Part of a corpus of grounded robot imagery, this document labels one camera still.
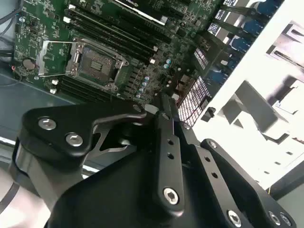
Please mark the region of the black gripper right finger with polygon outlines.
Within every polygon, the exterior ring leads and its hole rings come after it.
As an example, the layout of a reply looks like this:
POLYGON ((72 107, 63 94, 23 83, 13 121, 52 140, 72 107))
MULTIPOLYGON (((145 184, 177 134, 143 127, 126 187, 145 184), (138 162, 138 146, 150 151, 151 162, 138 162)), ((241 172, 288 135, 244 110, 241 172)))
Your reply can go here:
POLYGON ((173 98, 169 108, 180 140, 186 213, 199 228, 295 228, 296 222, 215 141, 199 142, 182 122, 173 98))

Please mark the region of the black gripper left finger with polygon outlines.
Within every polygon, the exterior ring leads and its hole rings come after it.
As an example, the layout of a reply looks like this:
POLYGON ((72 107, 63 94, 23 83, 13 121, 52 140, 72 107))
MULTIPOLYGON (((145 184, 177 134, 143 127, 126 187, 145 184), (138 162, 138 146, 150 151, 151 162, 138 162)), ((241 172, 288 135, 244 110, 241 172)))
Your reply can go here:
POLYGON ((179 121, 173 98, 160 93, 153 104, 134 101, 37 108, 22 117, 18 167, 29 176, 49 209, 82 179, 86 160, 105 154, 156 154, 153 197, 169 215, 184 212, 179 121))

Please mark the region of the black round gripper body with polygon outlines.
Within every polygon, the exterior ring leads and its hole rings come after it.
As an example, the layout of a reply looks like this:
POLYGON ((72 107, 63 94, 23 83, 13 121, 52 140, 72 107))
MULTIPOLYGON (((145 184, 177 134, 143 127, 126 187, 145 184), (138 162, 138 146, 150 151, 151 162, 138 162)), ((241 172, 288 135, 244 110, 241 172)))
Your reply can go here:
POLYGON ((221 173, 182 124, 158 128, 156 144, 71 187, 51 228, 223 228, 221 173))

